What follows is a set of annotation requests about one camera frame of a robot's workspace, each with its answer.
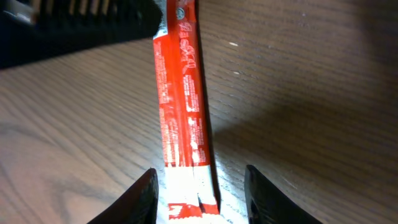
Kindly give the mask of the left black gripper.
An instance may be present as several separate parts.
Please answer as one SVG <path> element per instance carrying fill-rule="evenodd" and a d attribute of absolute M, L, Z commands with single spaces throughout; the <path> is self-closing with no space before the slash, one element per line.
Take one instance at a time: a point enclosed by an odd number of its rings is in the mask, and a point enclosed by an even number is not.
<path fill-rule="evenodd" d="M 1 68 L 156 35 L 153 0 L 1 0 Z"/>

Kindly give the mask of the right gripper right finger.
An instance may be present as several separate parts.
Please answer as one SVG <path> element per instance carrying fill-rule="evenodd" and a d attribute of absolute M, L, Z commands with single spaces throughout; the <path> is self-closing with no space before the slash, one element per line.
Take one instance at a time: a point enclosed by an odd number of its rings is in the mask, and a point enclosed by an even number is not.
<path fill-rule="evenodd" d="M 244 193 L 249 224 L 321 224 L 253 165 L 246 166 Z"/>

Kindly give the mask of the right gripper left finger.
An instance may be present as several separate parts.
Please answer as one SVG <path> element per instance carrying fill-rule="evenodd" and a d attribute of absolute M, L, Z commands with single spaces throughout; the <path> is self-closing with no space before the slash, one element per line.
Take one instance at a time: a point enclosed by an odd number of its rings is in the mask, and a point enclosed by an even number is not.
<path fill-rule="evenodd" d="M 156 224 L 158 200 L 157 172 L 150 168 L 88 224 Z"/>

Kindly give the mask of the red sachet packet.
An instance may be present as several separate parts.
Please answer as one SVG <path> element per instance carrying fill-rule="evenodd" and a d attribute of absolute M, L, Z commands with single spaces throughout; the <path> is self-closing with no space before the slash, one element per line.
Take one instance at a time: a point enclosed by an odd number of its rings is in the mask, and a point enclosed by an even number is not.
<path fill-rule="evenodd" d="M 222 223 L 210 145 L 194 1 L 156 0 L 153 37 L 169 223 Z"/>

